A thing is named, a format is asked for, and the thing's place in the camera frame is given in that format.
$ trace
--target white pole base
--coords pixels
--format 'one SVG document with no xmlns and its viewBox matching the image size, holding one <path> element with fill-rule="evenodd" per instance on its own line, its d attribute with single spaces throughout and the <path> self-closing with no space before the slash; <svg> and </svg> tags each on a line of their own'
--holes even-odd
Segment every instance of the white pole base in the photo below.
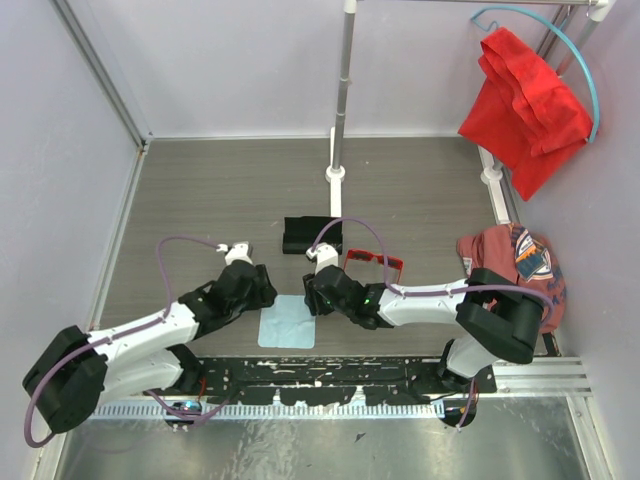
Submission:
<svg viewBox="0 0 640 480">
<path fill-rule="evenodd" d="M 502 188 L 500 187 L 500 180 L 502 179 L 502 171 L 496 170 L 502 167 L 502 163 L 493 158 L 493 155 L 482 147 L 478 147 L 480 152 L 480 159 L 482 160 L 482 166 L 484 170 L 480 174 L 482 183 L 487 186 L 489 190 L 489 197 L 491 198 L 491 206 L 493 207 L 493 214 L 496 217 L 496 224 L 501 225 L 503 223 L 509 223 L 509 212 L 507 211 L 507 204 L 504 201 L 504 195 L 502 194 Z"/>
</svg>

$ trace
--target white connector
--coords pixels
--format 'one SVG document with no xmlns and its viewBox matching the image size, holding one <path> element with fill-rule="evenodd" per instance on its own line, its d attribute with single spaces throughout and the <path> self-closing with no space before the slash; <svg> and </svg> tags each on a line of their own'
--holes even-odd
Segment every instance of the white connector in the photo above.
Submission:
<svg viewBox="0 0 640 480">
<path fill-rule="evenodd" d="M 321 243 L 315 250 L 313 247 L 309 248 L 307 258 L 316 261 L 316 274 L 329 265 L 338 266 L 338 251 L 328 243 Z"/>
<path fill-rule="evenodd" d="M 236 260 L 242 260 L 253 265 L 251 261 L 251 244 L 249 242 L 234 243 L 229 253 L 224 256 L 224 261 L 227 265 L 231 265 Z"/>
</svg>

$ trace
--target metal frame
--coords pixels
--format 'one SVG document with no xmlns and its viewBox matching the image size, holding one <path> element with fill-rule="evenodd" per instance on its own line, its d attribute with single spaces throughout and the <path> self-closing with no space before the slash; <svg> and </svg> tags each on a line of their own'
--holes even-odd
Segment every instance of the metal frame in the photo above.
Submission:
<svg viewBox="0 0 640 480">
<path fill-rule="evenodd" d="M 151 139 L 151 132 L 149 132 L 146 125 L 138 125 L 139 122 L 134 120 L 133 115 L 109 75 L 100 55 L 96 51 L 94 45 L 87 36 L 85 29 L 78 20 L 78 16 L 74 12 L 73 7 L 71 7 L 69 0 L 49 1 L 64 26 L 67 28 L 67 31 L 78 47 L 80 54 L 102 88 L 104 94 L 109 100 L 109 103 L 111 103 L 111 106 L 122 121 L 122 124 L 129 132 L 129 135 L 139 148 L 145 147 Z"/>
<path fill-rule="evenodd" d="M 102 317 L 102 311 L 104 309 L 105 302 L 107 301 L 109 285 L 111 285 L 113 271 L 115 270 L 116 261 L 118 260 L 118 254 L 120 253 L 120 246 L 122 245 L 124 232 L 127 227 L 127 222 L 129 221 L 129 215 L 131 214 L 133 198 L 138 188 L 140 173 L 142 172 L 142 166 L 144 165 L 144 161 L 147 157 L 148 152 L 149 144 L 147 143 L 139 151 L 136 157 L 136 163 L 131 171 L 129 182 L 127 185 L 127 191 L 120 208 L 120 214 L 118 215 L 116 229 L 113 237 L 111 238 L 111 241 L 109 242 L 107 260 L 103 265 L 102 271 L 100 272 L 98 289 L 95 294 L 95 300 L 91 307 L 91 312 L 89 314 L 89 324 L 87 325 L 87 330 L 96 330 L 100 327 L 100 318 Z"/>
</svg>

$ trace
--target gray floor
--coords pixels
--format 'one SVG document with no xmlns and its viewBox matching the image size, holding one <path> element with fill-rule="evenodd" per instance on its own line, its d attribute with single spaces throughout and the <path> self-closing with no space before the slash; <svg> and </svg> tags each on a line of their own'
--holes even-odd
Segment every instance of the gray floor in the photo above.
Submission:
<svg viewBox="0 0 640 480">
<path fill-rule="evenodd" d="M 281 254 L 283 217 L 327 215 L 328 147 L 322 139 L 155 141 L 102 327 L 163 307 L 154 247 L 176 233 L 224 243 L 249 240 L 254 259 L 267 265 L 278 292 L 302 294 L 301 278 L 313 267 L 303 256 Z M 350 139 L 344 165 L 343 213 L 371 222 L 389 254 L 405 260 L 403 284 L 444 283 L 464 275 L 456 239 L 495 223 L 474 145 L 458 138 Z M 379 250 L 359 225 L 345 225 L 344 231 L 347 248 Z M 167 245 L 165 256 L 176 294 L 216 278 L 223 265 L 220 256 L 198 245 Z M 380 278 L 375 266 L 359 268 L 361 281 Z M 445 342 L 461 333 L 444 326 L 371 332 L 331 316 L 318 319 L 313 350 L 278 350 L 258 346 L 258 326 L 259 315 L 246 314 L 192 349 L 199 355 L 439 355 Z"/>
<path fill-rule="evenodd" d="M 461 433 L 437 419 L 214 420 L 187 433 L 94 420 L 67 439 L 56 480 L 589 478 L 564 398 L 481 397 Z"/>
</svg>

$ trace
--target black mounting plate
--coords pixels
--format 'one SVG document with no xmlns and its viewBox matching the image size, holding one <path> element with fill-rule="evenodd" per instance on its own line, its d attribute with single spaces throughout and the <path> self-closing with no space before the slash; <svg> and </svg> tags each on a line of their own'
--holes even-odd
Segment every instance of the black mounting plate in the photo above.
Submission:
<svg viewBox="0 0 640 480">
<path fill-rule="evenodd" d="M 210 403 L 271 405 L 346 404 L 362 387 L 367 405 L 428 404 L 452 393 L 440 382 L 438 357 L 201 357 Z M 493 369 L 476 376 L 480 393 L 496 392 Z M 198 395 L 199 388 L 189 394 Z M 162 392 L 184 395 L 185 392 Z"/>
</svg>

